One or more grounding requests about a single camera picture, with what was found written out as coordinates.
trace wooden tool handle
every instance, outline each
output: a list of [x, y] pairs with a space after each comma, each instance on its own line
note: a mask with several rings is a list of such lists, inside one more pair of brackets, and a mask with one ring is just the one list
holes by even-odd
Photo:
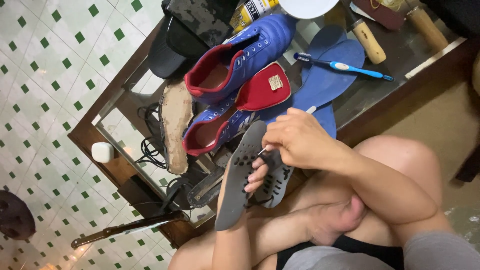
[[442, 32], [438, 30], [432, 19], [428, 14], [416, 7], [407, 14], [407, 18], [412, 22], [417, 31], [425, 38], [428, 45], [435, 51], [435, 53], [445, 49], [448, 42]]
[[370, 28], [368, 28], [365, 22], [361, 22], [354, 29], [353, 33], [357, 39], [362, 44], [363, 48], [367, 52], [368, 58], [374, 64], [379, 64], [383, 62], [387, 56], [385, 55], [384, 50], [378, 44], [377, 40], [373, 36]]

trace blue athletic shoe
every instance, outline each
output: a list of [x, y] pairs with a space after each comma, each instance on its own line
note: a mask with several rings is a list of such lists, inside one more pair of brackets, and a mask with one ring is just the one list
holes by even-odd
[[235, 108], [237, 93], [235, 91], [219, 104], [209, 106], [193, 121], [182, 141], [187, 154], [198, 156], [214, 151], [259, 119], [256, 111]]
[[226, 44], [210, 49], [185, 75], [199, 102], [215, 105], [287, 50], [298, 20], [273, 14], [253, 22]]
[[[312, 39], [307, 50], [312, 58], [339, 61], [361, 67], [365, 60], [363, 47], [356, 40], [347, 39], [345, 31], [337, 25], [322, 28]], [[342, 94], [357, 78], [355, 73], [338, 72], [328, 66], [306, 64], [301, 73], [303, 85], [285, 102], [259, 111], [260, 120], [267, 124], [294, 107], [307, 110], [316, 106], [312, 115], [332, 137], [336, 138], [336, 124], [332, 100]]]

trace white bowl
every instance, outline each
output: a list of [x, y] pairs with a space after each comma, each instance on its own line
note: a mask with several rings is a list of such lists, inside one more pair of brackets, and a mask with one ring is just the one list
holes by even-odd
[[297, 19], [320, 17], [332, 9], [338, 0], [279, 0], [280, 6]]

